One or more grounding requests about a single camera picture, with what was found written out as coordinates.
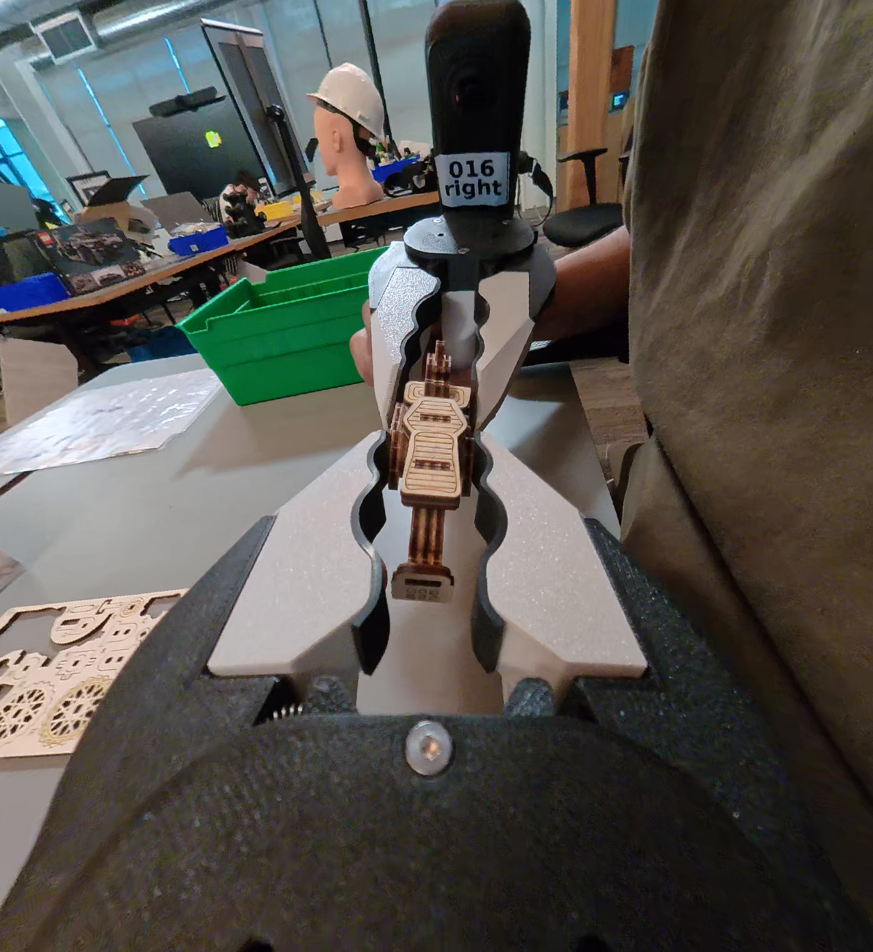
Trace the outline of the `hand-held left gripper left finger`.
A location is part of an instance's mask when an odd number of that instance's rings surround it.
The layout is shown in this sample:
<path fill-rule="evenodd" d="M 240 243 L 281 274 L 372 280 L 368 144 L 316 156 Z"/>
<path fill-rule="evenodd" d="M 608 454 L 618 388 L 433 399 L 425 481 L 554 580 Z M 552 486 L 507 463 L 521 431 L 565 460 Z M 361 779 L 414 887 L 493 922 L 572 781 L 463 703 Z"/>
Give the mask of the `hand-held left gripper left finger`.
<path fill-rule="evenodd" d="M 357 677 L 386 651 L 385 519 L 374 431 L 281 506 L 209 660 L 219 677 Z"/>

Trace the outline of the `wooden motorcycle model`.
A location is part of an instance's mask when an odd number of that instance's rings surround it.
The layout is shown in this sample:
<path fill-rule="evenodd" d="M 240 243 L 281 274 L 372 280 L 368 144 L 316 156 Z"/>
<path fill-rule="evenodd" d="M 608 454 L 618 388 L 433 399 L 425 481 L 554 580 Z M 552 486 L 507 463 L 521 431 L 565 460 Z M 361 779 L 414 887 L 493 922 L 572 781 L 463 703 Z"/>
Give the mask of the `wooden motorcycle model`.
<path fill-rule="evenodd" d="M 422 380 L 406 383 L 390 427 L 389 489 L 410 511 L 406 560 L 392 578 L 395 600 L 446 604 L 454 575 L 444 564 L 445 524 L 471 490 L 472 390 L 454 384 L 442 340 L 428 352 Z"/>

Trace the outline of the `person's right hand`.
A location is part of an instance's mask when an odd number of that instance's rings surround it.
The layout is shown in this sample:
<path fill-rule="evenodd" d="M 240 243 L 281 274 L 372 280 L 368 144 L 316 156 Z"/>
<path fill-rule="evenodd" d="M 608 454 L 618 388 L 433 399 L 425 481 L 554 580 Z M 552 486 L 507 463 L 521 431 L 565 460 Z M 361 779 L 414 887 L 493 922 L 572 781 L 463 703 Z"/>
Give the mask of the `person's right hand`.
<path fill-rule="evenodd" d="M 371 316 L 372 308 L 369 301 L 365 301 L 361 309 L 363 327 L 349 340 L 349 350 L 352 361 L 360 378 L 370 387 L 373 387 L 373 359 L 371 348 Z"/>

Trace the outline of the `green plastic bin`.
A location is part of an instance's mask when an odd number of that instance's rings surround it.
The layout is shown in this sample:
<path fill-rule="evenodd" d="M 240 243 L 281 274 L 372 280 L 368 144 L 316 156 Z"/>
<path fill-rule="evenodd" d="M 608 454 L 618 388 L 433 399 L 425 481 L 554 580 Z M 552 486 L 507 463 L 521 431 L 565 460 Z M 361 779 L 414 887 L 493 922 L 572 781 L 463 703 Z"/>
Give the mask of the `green plastic bin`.
<path fill-rule="evenodd" d="M 362 381 L 349 350 L 383 247 L 241 278 L 181 324 L 240 407 Z"/>

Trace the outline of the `wooden beam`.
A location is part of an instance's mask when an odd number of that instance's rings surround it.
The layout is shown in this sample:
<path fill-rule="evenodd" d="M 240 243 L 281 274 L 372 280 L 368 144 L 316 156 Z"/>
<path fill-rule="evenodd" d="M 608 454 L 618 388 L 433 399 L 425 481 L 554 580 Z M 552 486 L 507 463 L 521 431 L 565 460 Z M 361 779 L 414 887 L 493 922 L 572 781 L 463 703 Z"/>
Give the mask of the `wooden beam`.
<path fill-rule="evenodd" d="M 572 1 L 570 17 L 569 107 L 566 149 L 607 148 L 609 82 L 614 48 L 615 1 Z M 596 158 L 597 199 L 612 203 L 617 197 L 611 183 L 607 154 Z M 566 209 L 588 204 L 585 168 L 581 160 L 565 164 Z"/>

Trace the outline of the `white hard hat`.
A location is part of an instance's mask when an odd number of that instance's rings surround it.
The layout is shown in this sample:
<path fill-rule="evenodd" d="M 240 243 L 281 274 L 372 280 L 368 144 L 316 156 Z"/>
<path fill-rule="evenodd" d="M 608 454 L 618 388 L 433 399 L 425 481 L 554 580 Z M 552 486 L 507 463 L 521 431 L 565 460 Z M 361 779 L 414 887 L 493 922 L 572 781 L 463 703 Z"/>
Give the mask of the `white hard hat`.
<path fill-rule="evenodd" d="M 330 69 L 319 88 L 307 93 L 315 105 L 329 107 L 347 116 L 371 133 L 377 141 L 385 138 L 383 97 L 371 76 L 358 65 L 343 63 Z"/>

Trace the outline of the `mannequin head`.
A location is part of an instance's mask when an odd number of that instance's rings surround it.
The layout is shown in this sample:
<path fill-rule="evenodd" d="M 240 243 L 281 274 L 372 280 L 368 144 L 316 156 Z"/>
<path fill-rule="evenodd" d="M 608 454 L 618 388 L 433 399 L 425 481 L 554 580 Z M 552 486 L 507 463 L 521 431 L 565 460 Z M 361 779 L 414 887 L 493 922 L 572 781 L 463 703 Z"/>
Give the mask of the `mannequin head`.
<path fill-rule="evenodd" d="M 335 210 L 362 208 L 384 199 L 384 191 L 368 166 L 370 133 L 344 113 L 317 105 L 313 113 L 318 153 L 326 173 L 335 177 Z"/>

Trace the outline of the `small blue parts bin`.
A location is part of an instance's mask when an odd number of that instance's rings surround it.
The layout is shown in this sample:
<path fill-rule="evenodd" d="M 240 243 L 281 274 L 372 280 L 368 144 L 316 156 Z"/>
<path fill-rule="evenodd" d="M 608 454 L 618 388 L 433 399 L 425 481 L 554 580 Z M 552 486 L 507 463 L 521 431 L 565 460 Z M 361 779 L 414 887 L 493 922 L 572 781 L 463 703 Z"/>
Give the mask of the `small blue parts bin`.
<path fill-rule="evenodd" d="M 0 286 L 0 309 L 7 312 L 28 310 L 67 301 L 72 292 L 54 272 L 44 272 L 14 284 Z"/>
<path fill-rule="evenodd" d="M 226 247 L 229 243 L 230 239 L 226 229 L 222 225 L 217 224 L 204 231 L 184 233 L 170 237 L 168 249 L 176 256 L 185 258 Z"/>

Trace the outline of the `long wooden workbench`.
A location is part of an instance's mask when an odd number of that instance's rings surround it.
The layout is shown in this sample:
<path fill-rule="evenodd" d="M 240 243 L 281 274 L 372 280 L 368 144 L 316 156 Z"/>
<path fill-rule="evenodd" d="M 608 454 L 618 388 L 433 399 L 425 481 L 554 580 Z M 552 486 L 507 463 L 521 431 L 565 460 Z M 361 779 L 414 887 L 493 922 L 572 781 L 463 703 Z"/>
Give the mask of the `long wooden workbench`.
<path fill-rule="evenodd" d="M 397 197 L 386 197 L 381 201 L 371 203 L 367 206 L 343 210 L 328 210 L 330 206 L 329 204 L 325 204 L 324 207 L 315 210 L 315 215 L 318 225 L 326 229 L 330 225 L 379 217 L 410 208 L 429 208 L 430 206 L 437 205 L 438 201 L 438 191 L 429 191 Z M 33 318 L 47 318 L 52 315 L 65 314 L 73 311 L 88 311 L 102 304 L 128 298 L 134 292 L 149 289 L 195 268 L 211 266 L 220 258 L 242 254 L 252 247 L 272 240 L 294 237 L 296 232 L 302 230 L 303 226 L 301 224 L 300 215 L 282 219 L 267 224 L 264 232 L 234 240 L 227 245 L 193 256 L 164 259 L 160 267 L 152 268 L 143 275 L 124 280 L 105 289 L 75 296 L 61 302 L 29 307 L 19 311 L 7 312 L 0 310 L 0 325 L 22 323 Z"/>

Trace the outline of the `wooden sheet with large cutout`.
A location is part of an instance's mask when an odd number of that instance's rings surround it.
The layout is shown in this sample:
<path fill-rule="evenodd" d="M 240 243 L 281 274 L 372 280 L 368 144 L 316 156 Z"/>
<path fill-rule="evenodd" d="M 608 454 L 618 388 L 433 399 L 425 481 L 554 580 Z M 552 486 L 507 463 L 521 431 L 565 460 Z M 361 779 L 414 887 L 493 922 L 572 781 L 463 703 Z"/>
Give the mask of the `wooden sheet with large cutout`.
<path fill-rule="evenodd" d="M 54 612 L 50 650 L 0 654 L 0 759 L 71 755 L 119 673 L 185 594 L 171 589 L 11 608 L 0 636 Z"/>

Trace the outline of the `plastic-sleeved paper sheets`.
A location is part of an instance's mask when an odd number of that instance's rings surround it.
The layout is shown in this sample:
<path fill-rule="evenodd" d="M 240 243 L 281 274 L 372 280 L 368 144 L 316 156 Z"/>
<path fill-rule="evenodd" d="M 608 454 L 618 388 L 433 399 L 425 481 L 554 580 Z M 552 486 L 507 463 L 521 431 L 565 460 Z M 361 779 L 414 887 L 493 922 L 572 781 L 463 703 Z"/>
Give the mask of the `plastic-sleeved paper sheets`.
<path fill-rule="evenodd" d="M 0 475 L 164 447 L 222 391 L 208 369 L 76 390 L 0 435 Z"/>

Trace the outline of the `large black screen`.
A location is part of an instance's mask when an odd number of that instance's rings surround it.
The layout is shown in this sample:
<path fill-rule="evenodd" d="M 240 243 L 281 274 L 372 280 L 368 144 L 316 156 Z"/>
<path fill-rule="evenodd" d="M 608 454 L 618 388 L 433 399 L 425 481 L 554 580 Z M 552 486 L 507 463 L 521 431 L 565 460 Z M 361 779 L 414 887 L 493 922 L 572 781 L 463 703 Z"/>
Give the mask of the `large black screen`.
<path fill-rule="evenodd" d="M 152 116 L 133 129 L 167 194 L 216 198 L 236 173 L 266 177 L 252 139 L 228 97 L 193 111 Z"/>

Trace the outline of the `person's olive shirt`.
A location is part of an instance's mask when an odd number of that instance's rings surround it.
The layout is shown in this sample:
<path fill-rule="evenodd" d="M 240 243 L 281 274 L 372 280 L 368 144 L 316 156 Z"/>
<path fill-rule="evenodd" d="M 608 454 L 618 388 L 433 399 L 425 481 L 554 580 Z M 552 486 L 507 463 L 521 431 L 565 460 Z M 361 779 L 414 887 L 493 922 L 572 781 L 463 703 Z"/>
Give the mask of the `person's olive shirt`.
<path fill-rule="evenodd" d="M 873 919 L 873 2 L 660 2 L 640 81 L 623 541 Z"/>

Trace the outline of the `black webcam bar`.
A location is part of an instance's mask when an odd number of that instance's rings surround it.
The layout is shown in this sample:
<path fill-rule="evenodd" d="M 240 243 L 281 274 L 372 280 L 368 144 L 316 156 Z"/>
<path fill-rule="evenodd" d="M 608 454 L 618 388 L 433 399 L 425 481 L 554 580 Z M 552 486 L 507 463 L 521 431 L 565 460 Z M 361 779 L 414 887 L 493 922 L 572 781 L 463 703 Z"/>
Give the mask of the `black webcam bar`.
<path fill-rule="evenodd" d="M 220 102 L 223 98 L 224 96 L 218 92 L 216 87 L 206 87 L 151 104 L 149 113 L 153 117 L 162 118 L 173 117 L 181 113 L 193 113 L 205 106 Z"/>

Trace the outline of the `open cardboard box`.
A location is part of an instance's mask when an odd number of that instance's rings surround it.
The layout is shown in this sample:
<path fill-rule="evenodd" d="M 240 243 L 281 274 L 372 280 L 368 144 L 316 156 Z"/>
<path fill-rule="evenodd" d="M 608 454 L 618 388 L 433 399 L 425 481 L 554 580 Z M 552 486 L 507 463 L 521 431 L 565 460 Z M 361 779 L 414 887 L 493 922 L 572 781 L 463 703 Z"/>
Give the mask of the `open cardboard box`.
<path fill-rule="evenodd" d="M 86 198 L 86 205 L 73 214 L 73 223 L 111 220 L 121 231 L 127 230 L 133 214 L 129 197 L 148 178 L 148 174 L 108 178 Z"/>

